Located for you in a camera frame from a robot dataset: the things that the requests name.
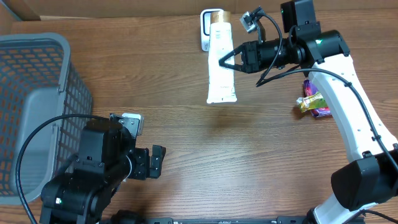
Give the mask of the purple sanitary pad pack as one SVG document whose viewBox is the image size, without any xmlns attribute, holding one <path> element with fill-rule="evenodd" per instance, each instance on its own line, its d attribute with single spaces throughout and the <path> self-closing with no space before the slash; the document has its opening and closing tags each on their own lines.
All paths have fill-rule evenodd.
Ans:
<svg viewBox="0 0 398 224">
<path fill-rule="evenodd" d="M 331 115 L 324 97 L 310 80 L 303 81 L 303 89 L 305 98 L 301 107 L 304 111 L 310 111 L 315 118 Z"/>
</svg>

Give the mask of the white cream tube gold cap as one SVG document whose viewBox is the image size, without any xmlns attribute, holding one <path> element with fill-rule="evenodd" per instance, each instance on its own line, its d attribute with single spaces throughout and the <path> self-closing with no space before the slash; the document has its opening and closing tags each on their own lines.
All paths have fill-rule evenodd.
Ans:
<svg viewBox="0 0 398 224">
<path fill-rule="evenodd" d="M 204 15 L 208 26 L 208 97 L 210 104 L 234 103 L 237 101 L 234 86 L 234 46 L 231 13 L 224 10 L 207 11 Z"/>
</svg>

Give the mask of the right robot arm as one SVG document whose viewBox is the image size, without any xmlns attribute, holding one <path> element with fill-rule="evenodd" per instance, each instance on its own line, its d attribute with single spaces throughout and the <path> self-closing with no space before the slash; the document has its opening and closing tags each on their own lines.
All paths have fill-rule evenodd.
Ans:
<svg viewBox="0 0 398 224">
<path fill-rule="evenodd" d="M 267 41 L 257 8 L 241 23 L 258 39 L 222 56 L 224 68 L 260 72 L 258 86 L 270 82 L 269 70 L 290 65 L 286 75 L 303 73 L 326 101 L 346 148 L 348 164 L 331 176 L 331 196 L 308 211 L 304 223 L 351 223 L 371 213 L 373 206 L 397 195 L 397 139 L 384 126 L 363 90 L 349 47 L 336 30 L 322 32 L 309 0 L 280 6 L 287 38 Z"/>
</svg>

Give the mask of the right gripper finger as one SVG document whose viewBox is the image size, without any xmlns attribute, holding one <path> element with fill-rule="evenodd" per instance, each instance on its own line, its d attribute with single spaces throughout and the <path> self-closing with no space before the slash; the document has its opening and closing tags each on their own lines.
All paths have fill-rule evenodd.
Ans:
<svg viewBox="0 0 398 224">
<path fill-rule="evenodd" d="M 231 64 L 227 61 L 219 61 L 219 66 L 224 67 L 224 68 L 228 68 L 228 69 L 232 69 L 232 70 L 236 70 L 236 71 L 244 71 L 244 67 L 242 65 L 238 65 L 238 64 Z"/>
<path fill-rule="evenodd" d="M 239 46 L 237 46 L 235 49 L 233 49 L 232 51 L 228 52 L 226 55 L 222 56 L 219 61 L 227 61 L 231 64 L 235 63 L 235 58 L 238 55 L 242 55 L 244 52 L 244 45 L 241 44 Z"/>
</svg>

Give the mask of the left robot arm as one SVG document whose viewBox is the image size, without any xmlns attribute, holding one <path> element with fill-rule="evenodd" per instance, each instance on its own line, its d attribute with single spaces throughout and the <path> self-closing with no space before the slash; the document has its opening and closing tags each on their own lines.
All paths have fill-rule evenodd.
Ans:
<svg viewBox="0 0 398 224">
<path fill-rule="evenodd" d="M 143 116 L 129 113 L 89 120 L 72 172 L 60 172 L 42 189 L 39 222 L 98 223 L 122 181 L 159 178 L 166 148 L 136 147 L 143 124 Z"/>
</svg>

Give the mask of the green yellow snack pack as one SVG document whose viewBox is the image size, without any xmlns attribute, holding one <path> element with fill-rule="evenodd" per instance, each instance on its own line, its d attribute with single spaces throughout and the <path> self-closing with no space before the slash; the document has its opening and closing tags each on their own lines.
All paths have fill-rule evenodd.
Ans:
<svg viewBox="0 0 398 224">
<path fill-rule="evenodd" d="M 300 97 L 296 100 L 296 104 L 302 113 L 308 110 L 326 108 L 328 106 L 320 92 L 316 92 L 314 95 L 305 98 Z"/>
</svg>

